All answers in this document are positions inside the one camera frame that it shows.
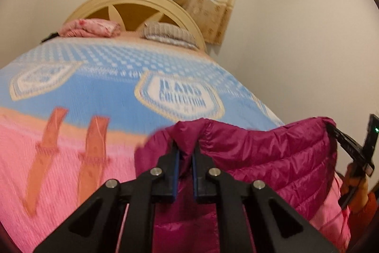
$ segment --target metal screw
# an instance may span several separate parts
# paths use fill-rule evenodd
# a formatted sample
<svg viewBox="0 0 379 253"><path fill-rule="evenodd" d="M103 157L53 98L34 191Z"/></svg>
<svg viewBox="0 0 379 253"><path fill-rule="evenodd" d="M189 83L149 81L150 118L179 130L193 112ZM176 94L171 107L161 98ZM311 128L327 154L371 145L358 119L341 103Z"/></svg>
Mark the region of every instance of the metal screw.
<svg viewBox="0 0 379 253"><path fill-rule="evenodd" d="M115 187L117 187L117 180L116 179L109 179L105 183L105 185L106 185L107 188L115 188Z"/></svg>
<svg viewBox="0 0 379 253"><path fill-rule="evenodd" d="M162 169L159 168L159 167L153 167L150 170L150 174L153 175L153 176L159 176L162 172L163 172Z"/></svg>
<svg viewBox="0 0 379 253"><path fill-rule="evenodd" d="M260 190L260 189L263 189L266 186L266 184L262 180L256 180L253 182L253 186L254 188L257 188Z"/></svg>
<svg viewBox="0 0 379 253"><path fill-rule="evenodd" d="M221 170L217 167L210 168L208 171L209 175L211 176L219 176L221 174Z"/></svg>

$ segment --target bedspread logo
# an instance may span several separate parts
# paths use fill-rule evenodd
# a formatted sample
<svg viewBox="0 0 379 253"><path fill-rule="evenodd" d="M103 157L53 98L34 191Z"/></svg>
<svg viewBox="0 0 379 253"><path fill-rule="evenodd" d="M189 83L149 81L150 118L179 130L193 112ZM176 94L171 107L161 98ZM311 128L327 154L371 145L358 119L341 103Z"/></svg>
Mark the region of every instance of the bedspread logo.
<svg viewBox="0 0 379 253"><path fill-rule="evenodd" d="M13 101L46 94L60 86L75 73L81 62L56 62L28 67L14 76L9 85Z"/></svg>
<svg viewBox="0 0 379 253"><path fill-rule="evenodd" d="M219 119L225 113L216 90L199 79L148 71L134 94L143 105L174 122L202 117Z"/></svg>

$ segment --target gray striped pillow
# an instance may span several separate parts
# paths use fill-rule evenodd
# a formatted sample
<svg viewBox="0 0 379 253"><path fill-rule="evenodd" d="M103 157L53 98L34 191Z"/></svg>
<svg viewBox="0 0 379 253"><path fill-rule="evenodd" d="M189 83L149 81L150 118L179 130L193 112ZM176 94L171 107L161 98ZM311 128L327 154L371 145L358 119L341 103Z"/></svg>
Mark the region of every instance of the gray striped pillow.
<svg viewBox="0 0 379 253"><path fill-rule="evenodd" d="M185 46L197 50L198 44L195 37L187 30L169 23L147 22L141 32L141 38L171 43L174 45ZM158 40L158 38L167 38L173 40Z"/></svg>

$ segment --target cream headboard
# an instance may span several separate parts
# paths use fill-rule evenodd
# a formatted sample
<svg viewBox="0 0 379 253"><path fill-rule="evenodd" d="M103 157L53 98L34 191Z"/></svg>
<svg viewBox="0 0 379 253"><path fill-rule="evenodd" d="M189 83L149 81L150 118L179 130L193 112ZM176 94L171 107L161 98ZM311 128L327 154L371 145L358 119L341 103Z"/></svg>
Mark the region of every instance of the cream headboard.
<svg viewBox="0 0 379 253"><path fill-rule="evenodd" d="M187 29L196 39L199 48L206 52L204 38L195 21L181 6L172 0L88 0L66 20L102 18L116 21L122 30L138 31L147 21L170 23Z"/></svg>

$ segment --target magenta puffer jacket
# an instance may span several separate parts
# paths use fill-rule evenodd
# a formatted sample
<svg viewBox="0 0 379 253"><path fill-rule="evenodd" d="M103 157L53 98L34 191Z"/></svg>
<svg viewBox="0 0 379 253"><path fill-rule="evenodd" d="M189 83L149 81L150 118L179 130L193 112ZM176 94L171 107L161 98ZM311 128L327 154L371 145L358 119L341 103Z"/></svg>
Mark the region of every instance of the magenta puffer jacket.
<svg viewBox="0 0 379 253"><path fill-rule="evenodd" d="M209 119L178 122L156 132L135 152L136 173L153 168L175 140L183 151L177 200L155 210L153 252L219 252L216 208L193 197L191 155L196 141L215 165L235 179L262 179L310 220L324 202L334 177L337 144L325 122L310 118L268 132L244 130Z"/></svg>

